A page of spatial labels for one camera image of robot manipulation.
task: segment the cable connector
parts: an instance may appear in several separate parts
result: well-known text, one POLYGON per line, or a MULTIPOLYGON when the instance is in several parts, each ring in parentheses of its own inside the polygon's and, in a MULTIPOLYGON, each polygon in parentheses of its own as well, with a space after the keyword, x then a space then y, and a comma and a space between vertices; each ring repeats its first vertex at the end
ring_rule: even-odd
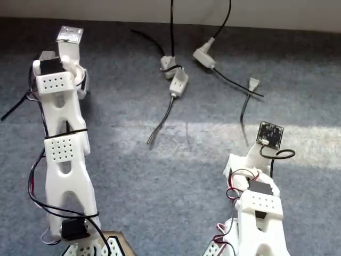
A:
POLYGON ((269 145, 269 141, 268 140, 266 140, 266 139, 262 139, 262 140, 260 140, 259 141, 262 145, 264 145, 264 146, 267 146, 267 145, 269 145))
MULTIPOLYGON (((162 71, 165 71, 173 66, 175 66, 176 63, 175 63, 175 57, 172 57, 172 56, 163 56, 161 58, 161 70, 162 71)), ((164 72, 165 74, 165 77, 167 79, 171 79, 175 76, 175 73, 178 69, 172 69, 168 72, 164 72)))
POLYGON ((184 68, 177 68, 175 76, 169 87, 169 92, 174 97, 181 97, 188 82, 188 75, 184 68))
POLYGON ((254 92, 257 89, 258 85, 259 85, 259 80, 250 77, 249 90, 254 92))
POLYGON ((210 68, 210 69, 215 67, 215 61, 214 59, 211 58, 210 55, 207 54, 207 52, 210 49, 213 42, 214 42, 214 38, 212 37, 202 47, 198 48, 193 54, 193 57, 197 61, 199 61, 206 68, 210 68))

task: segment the gray carpet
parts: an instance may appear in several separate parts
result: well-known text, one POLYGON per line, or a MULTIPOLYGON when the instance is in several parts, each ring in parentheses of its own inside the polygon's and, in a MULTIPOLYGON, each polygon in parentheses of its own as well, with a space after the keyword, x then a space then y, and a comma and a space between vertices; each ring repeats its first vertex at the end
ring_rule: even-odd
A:
MULTIPOLYGON (((137 255, 201 255, 230 216, 222 176, 229 153, 245 155, 239 114, 245 95, 192 59, 216 27, 176 25, 176 56, 190 76, 182 98, 150 149, 145 142, 169 101, 153 44, 170 53, 168 25, 36 19, 0 19, 0 102, 5 113, 27 88, 35 54, 61 25, 83 27, 81 63, 92 93, 81 102, 92 153, 87 169, 104 230, 121 230, 137 255)), ((260 120, 285 127, 278 161, 284 227, 291 255, 340 255, 341 35, 227 28, 210 54, 217 68, 247 84, 259 78, 264 100, 245 113, 248 140, 260 120)), ((43 245, 45 213, 28 198, 31 164, 43 146, 38 107, 25 102, 0 123, 0 251, 2 255, 60 255, 64 244, 43 245)), ((46 163, 37 169, 44 198, 46 163)))

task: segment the white wall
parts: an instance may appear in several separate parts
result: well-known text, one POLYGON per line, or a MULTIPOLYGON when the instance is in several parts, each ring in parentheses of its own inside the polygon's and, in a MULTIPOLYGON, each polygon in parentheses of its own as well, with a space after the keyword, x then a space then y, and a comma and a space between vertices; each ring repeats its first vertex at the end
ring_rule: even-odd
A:
MULTIPOLYGON (((232 1, 229 26, 341 32, 341 0, 232 1)), ((0 16, 169 22, 169 6, 170 0, 0 0, 0 16)), ((219 25, 227 6, 228 0, 175 0, 175 23, 219 25)))

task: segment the small circuit board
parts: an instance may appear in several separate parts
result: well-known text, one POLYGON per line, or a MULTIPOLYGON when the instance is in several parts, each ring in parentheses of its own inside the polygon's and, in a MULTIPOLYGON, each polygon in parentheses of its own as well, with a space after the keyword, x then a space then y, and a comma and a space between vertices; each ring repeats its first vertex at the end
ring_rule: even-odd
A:
POLYGON ((281 146, 283 131, 283 127, 261 121, 256 142, 259 144, 263 144, 262 140, 267 140, 269 142, 267 147, 279 150, 281 146))

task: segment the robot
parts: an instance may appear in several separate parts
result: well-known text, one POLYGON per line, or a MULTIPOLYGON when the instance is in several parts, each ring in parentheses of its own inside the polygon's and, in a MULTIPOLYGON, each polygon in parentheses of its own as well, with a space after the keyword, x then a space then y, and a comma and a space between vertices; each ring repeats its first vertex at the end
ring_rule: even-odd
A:
POLYGON ((290 256, 280 190, 272 179, 274 160, 295 156, 291 149, 278 151, 282 135, 282 127, 262 121, 247 156, 230 154, 223 174, 228 184, 226 195, 238 216, 232 214, 225 224, 217 225, 222 234, 213 238, 203 255, 290 256))
POLYGON ((69 256, 120 256, 124 252, 118 239, 109 237, 107 240, 101 231, 94 188, 85 164, 90 144, 79 99, 85 98, 89 86, 87 70, 79 64, 82 34, 83 29, 62 26, 56 40, 59 56, 43 52, 39 60, 33 62, 37 90, 30 87, 29 95, 35 98, 29 99, 39 104, 46 135, 45 147, 31 169, 28 192, 34 203, 48 213, 53 241, 47 244, 66 242, 69 247, 64 255, 69 256), (64 124, 67 131, 61 132, 64 124), (43 157, 47 162, 46 203, 34 195, 34 169, 43 157), (78 199, 81 212, 62 208, 69 195, 78 199), (99 238, 104 241, 103 248, 99 238))

